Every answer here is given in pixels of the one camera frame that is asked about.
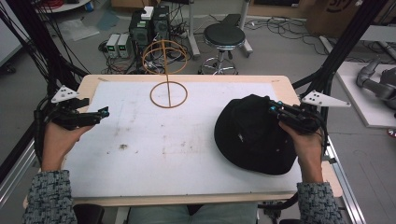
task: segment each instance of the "person's lap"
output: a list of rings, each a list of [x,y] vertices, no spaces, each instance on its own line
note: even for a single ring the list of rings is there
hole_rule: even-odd
[[[216,203],[202,206],[193,216],[186,205],[132,207],[129,224],[253,224],[257,218],[257,203]]]

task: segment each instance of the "stool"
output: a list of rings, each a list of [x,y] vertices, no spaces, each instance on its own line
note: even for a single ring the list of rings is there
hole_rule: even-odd
[[[227,23],[209,25],[204,30],[204,41],[207,45],[219,50],[217,58],[210,58],[202,65],[199,74],[224,75],[226,71],[237,75],[235,65],[231,62],[233,55],[231,49],[237,49],[245,44],[245,33],[238,27]],[[224,58],[224,52],[228,50],[229,59]]]

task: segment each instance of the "floor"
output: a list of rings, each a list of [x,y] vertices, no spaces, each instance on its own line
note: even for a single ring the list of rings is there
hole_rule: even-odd
[[[58,22],[83,19],[87,26],[96,25],[108,16],[106,6],[98,7],[88,13],[82,9],[72,13],[60,13]],[[81,62],[92,74],[101,74],[106,68],[106,59],[98,46],[107,40],[112,33],[124,33],[128,30],[129,14],[124,15],[115,26],[100,30],[99,35],[79,41],[68,40],[66,43],[78,56]],[[210,24],[211,17],[196,19],[195,28]],[[240,75],[283,75],[291,82],[306,77],[320,68],[326,59],[324,47],[316,38],[290,39],[270,32],[267,27],[256,29],[258,25],[247,25],[245,33],[254,52],[247,58],[242,50],[233,51],[233,61],[236,63]],[[304,27],[293,26],[300,32]],[[197,74],[199,65],[216,52],[207,46],[201,35],[196,35],[198,47],[202,57],[198,60],[189,60],[182,74]],[[61,52],[59,38],[54,37]],[[387,54],[373,52],[368,49],[370,43],[359,43],[351,52],[348,61],[368,61],[380,55],[383,62],[394,63]],[[0,162],[3,162],[11,149],[16,145],[24,131],[33,121],[33,110],[45,95],[46,83],[39,75],[29,56],[20,51],[11,60],[17,69],[15,74],[2,73],[0,76]],[[337,78],[333,81],[332,96],[344,101],[350,101],[345,90]],[[387,136],[384,129],[366,128],[357,111],[351,108],[331,108],[328,119],[328,129],[341,164],[344,167],[347,179],[353,188],[366,223],[394,223],[396,219],[396,141]],[[36,165],[28,169],[19,185],[7,199],[0,210],[0,223],[20,223],[23,201],[32,176],[37,172]],[[104,223],[114,223],[116,209],[107,208]],[[282,212],[281,218],[298,217],[296,206]],[[271,223],[261,214],[259,223]]]

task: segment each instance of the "sleeve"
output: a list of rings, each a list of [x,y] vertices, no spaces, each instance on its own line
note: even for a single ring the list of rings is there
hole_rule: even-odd
[[[32,181],[22,223],[76,223],[68,171],[42,172]]]
[[[330,183],[298,183],[297,190],[303,223],[344,223]]]

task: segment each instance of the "computer tower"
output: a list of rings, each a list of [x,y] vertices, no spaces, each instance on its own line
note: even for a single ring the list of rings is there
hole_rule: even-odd
[[[152,23],[157,40],[170,40],[169,6],[155,7]]]
[[[145,49],[152,42],[151,21],[141,19],[141,13],[134,13],[129,25],[129,33],[140,49]]]

